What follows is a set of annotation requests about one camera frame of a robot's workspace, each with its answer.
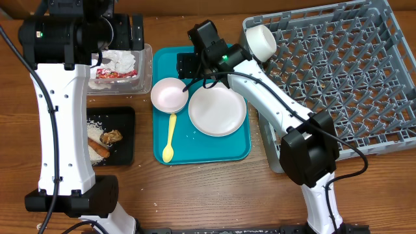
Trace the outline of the pink bowl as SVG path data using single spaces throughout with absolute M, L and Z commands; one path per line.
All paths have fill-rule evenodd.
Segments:
M 187 104 L 189 92 L 184 92 L 186 84 L 173 77 L 167 77 L 156 82 L 151 90 L 153 106 L 168 114 L 180 112 Z

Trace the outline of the white round plate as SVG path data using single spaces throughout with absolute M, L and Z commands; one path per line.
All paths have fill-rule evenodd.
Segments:
M 222 83 L 200 87 L 188 103 L 188 115 L 194 127 L 211 137 L 224 137 L 237 131 L 245 121 L 244 98 Z

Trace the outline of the white napkin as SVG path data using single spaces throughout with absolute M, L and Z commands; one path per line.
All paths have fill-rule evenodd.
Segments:
M 90 69 L 89 87 L 94 90 L 103 90 L 111 88 L 112 85 L 129 82 L 134 77 L 124 79 L 96 79 L 96 71 L 100 68 L 110 69 L 112 71 L 127 73 L 135 68 L 136 58 L 130 51 L 106 50 L 101 53 L 102 61 L 98 65 L 99 54 L 92 55 L 92 67 Z

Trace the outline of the pale green bowl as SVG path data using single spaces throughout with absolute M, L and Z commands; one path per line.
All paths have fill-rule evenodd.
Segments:
M 253 55 L 261 62 L 266 62 L 277 50 L 276 39 L 264 25 L 247 29 L 246 41 Z

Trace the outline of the red snack wrapper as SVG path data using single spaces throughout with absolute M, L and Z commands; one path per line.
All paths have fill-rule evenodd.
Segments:
M 112 71 L 110 69 L 100 68 L 96 71 L 96 79 L 124 79 L 128 77 L 134 77 L 138 74 L 136 70 L 129 71 L 127 73 L 121 73 Z

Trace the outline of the yellow plastic spoon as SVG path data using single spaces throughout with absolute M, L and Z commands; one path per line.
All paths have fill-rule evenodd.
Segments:
M 172 140 L 173 140 L 174 130 L 176 127 L 176 121 L 177 121 L 176 114 L 171 114 L 169 118 L 169 124 L 168 124 L 167 143 L 162 152 L 162 159 L 164 163 L 169 163 L 173 159 L 173 156 L 174 156 Z

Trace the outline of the brown food scrap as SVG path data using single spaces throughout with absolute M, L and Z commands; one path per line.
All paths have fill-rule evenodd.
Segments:
M 109 146 L 115 142 L 121 141 L 123 136 L 119 130 L 112 130 L 110 132 L 102 133 L 99 139 L 103 144 Z

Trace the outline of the white rice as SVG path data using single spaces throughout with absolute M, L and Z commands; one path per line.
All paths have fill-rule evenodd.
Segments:
M 103 128 L 101 122 L 96 122 L 94 120 L 87 120 L 86 124 L 87 128 L 87 135 L 89 138 L 91 138 L 93 141 L 97 142 L 99 145 L 103 146 L 104 148 L 108 148 L 107 145 L 103 144 L 100 141 L 100 136 L 103 134 Z M 95 166 L 99 164 L 101 161 L 103 161 L 105 158 L 100 156 L 91 146 L 88 147 L 89 156 L 90 156 L 90 162 L 92 166 Z

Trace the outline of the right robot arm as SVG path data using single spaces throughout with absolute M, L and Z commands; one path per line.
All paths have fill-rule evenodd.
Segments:
M 339 158 L 331 115 L 314 113 L 280 89 L 262 70 L 277 51 L 271 30 L 264 25 L 248 29 L 247 47 L 228 46 L 207 19 L 188 31 L 188 37 L 205 68 L 201 81 L 224 84 L 249 101 L 273 126 L 280 138 L 279 166 L 300 185 L 307 206 L 307 229 L 312 233 L 338 233 L 341 218 L 331 188 Z

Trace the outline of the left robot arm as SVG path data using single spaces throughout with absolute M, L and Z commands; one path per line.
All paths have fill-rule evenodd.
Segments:
M 137 46 L 129 16 L 113 1 L 48 0 L 18 31 L 18 58 L 37 95 L 42 145 L 38 186 L 25 197 L 29 212 L 63 213 L 99 233 L 140 233 L 118 202 L 118 180 L 96 175 L 88 152 L 86 95 L 92 55 Z

